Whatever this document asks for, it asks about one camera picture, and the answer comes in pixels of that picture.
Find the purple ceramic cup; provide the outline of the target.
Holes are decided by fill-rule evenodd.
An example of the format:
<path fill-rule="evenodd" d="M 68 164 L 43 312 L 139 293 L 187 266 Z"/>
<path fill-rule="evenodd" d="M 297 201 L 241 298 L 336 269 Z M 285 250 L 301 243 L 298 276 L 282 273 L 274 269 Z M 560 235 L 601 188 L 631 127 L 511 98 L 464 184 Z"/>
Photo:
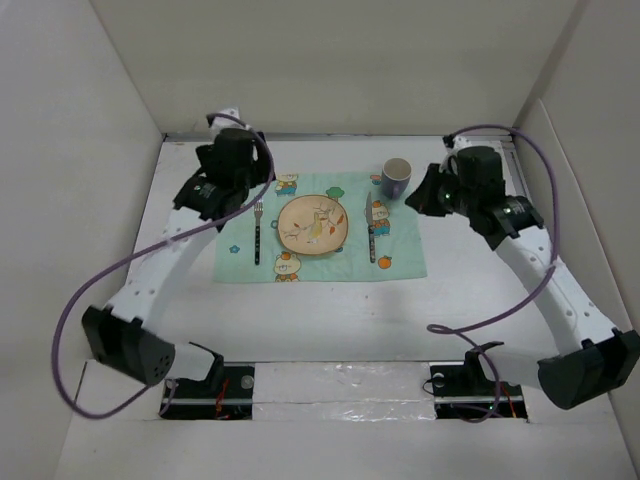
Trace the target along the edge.
<path fill-rule="evenodd" d="M 397 200 L 405 192 L 411 179 L 411 164 L 403 158 L 391 158 L 382 167 L 381 190 L 391 200 Z"/>

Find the silver fork black handle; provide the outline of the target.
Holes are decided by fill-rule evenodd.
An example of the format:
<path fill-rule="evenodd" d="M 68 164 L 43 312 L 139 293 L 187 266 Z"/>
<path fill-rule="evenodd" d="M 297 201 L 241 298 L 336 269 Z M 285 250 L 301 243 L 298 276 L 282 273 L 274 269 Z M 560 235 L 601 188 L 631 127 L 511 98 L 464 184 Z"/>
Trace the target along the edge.
<path fill-rule="evenodd" d="M 264 204 L 259 200 L 254 205 L 254 264 L 258 266 L 261 261 L 261 219 L 264 211 Z"/>

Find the mint green cartoon cloth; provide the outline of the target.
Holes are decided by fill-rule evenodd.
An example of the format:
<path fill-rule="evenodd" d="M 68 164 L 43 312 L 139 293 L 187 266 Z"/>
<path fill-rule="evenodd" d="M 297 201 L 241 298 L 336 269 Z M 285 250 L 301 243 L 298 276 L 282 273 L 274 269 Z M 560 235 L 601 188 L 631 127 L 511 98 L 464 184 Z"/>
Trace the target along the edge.
<path fill-rule="evenodd" d="M 365 218 L 372 195 L 376 262 L 369 261 Z M 285 250 L 278 238 L 278 215 L 292 199 L 323 195 L 346 210 L 349 234 L 344 245 L 322 256 Z M 218 283 L 366 282 L 421 278 L 426 263 L 417 217 L 401 200 L 388 200 L 381 178 L 371 172 L 283 173 L 262 198 L 261 261 L 254 264 L 254 212 L 232 220 L 216 239 L 213 279 Z"/>

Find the steak knife black blade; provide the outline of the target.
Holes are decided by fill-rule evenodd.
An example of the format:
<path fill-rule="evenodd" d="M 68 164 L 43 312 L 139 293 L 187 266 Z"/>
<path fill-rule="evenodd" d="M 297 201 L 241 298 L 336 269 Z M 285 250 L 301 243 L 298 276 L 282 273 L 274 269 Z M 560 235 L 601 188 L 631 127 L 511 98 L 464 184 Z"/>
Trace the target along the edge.
<path fill-rule="evenodd" d="M 376 252 L 375 252 L 374 219 L 373 219 L 373 205 L 372 205 L 371 193 L 367 194 L 364 213 L 365 213 L 365 218 L 367 221 L 367 228 L 368 228 L 369 261 L 372 264 L 374 264 L 376 262 Z"/>

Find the beige patterned plate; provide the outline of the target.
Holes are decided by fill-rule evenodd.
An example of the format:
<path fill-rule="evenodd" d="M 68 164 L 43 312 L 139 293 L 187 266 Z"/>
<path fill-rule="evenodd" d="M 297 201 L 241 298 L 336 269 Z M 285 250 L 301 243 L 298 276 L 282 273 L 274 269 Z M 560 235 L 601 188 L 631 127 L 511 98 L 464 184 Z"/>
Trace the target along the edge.
<path fill-rule="evenodd" d="M 282 247 L 297 255 L 322 256 L 340 249 L 349 234 L 345 208 L 323 195 L 304 195 L 289 201 L 278 215 Z"/>

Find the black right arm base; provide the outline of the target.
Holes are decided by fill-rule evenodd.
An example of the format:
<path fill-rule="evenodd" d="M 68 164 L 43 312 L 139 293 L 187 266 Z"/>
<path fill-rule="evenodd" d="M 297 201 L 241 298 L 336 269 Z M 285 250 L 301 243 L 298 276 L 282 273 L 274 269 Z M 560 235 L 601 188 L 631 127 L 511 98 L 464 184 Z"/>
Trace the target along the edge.
<path fill-rule="evenodd" d="M 434 400 L 436 418 L 476 422 L 489 419 L 528 419 L 522 388 L 502 382 L 495 404 L 495 381 L 483 370 L 481 351 L 499 346 L 489 342 L 465 353 L 461 361 L 438 361 L 429 365 L 422 390 Z"/>

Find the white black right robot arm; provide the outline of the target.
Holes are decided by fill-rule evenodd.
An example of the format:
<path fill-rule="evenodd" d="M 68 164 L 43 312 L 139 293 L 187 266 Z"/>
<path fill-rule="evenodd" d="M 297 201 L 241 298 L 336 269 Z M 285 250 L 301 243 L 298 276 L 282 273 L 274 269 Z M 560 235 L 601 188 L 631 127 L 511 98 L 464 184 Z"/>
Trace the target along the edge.
<path fill-rule="evenodd" d="M 507 194 L 496 150 L 472 144 L 462 132 L 443 143 L 445 159 L 428 166 L 406 205 L 425 216 L 465 217 L 526 290 L 524 300 L 478 328 L 534 304 L 555 346 L 551 355 L 500 341 L 473 346 L 462 369 L 465 387 L 483 394 L 498 381 L 527 385 L 569 410 L 625 385 L 639 360 L 638 333 L 620 330 L 588 297 L 559 256 L 559 228 L 546 227 L 526 197 Z"/>

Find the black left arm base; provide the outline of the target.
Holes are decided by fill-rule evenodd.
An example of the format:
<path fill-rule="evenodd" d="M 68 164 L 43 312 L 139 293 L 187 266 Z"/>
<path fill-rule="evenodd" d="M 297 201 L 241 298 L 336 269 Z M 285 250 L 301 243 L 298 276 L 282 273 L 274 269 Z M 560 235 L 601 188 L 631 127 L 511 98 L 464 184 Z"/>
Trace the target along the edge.
<path fill-rule="evenodd" d="M 176 347 L 158 416 L 164 420 L 250 420 L 255 365 L 231 363 L 197 343 Z"/>

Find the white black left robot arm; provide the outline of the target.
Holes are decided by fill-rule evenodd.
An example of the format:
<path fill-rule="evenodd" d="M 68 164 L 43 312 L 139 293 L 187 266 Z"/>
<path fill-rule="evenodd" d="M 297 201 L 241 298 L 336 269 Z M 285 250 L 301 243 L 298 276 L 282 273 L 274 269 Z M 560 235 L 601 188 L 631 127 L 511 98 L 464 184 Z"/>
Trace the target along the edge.
<path fill-rule="evenodd" d="M 147 386 L 172 380 L 201 396 L 224 382 L 222 355 L 194 342 L 175 345 L 159 336 L 160 322 L 179 283 L 228 216 L 251 189 L 269 179 L 270 160 L 259 136 L 224 128 L 197 147 L 200 167 L 173 200 L 165 245 L 144 256 L 126 284 L 102 308 L 90 307 L 82 326 L 94 358 Z"/>

